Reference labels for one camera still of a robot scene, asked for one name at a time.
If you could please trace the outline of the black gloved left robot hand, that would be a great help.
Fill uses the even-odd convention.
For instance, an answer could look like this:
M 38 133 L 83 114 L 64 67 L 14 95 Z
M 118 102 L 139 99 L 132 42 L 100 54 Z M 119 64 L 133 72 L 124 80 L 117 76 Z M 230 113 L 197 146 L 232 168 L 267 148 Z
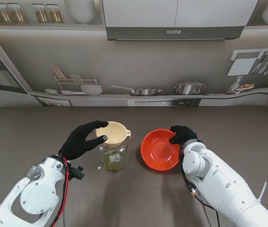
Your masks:
M 63 146 L 58 152 L 58 156 L 65 158 L 66 160 L 75 160 L 85 154 L 87 151 L 91 151 L 98 145 L 104 143 L 107 140 L 106 135 L 101 135 L 95 139 L 87 141 L 87 136 L 95 129 L 105 128 L 108 126 L 108 122 L 105 121 L 93 121 L 84 125 L 78 126 L 73 130 L 68 139 L 64 142 Z

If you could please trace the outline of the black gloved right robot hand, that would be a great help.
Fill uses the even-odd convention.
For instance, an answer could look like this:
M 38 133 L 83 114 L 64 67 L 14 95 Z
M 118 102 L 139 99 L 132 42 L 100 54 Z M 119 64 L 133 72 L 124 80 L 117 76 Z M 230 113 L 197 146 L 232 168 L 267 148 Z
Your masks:
M 174 133 L 174 137 L 169 140 L 171 144 L 181 145 L 189 140 L 198 139 L 197 134 L 187 126 L 171 126 L 170 131 Z

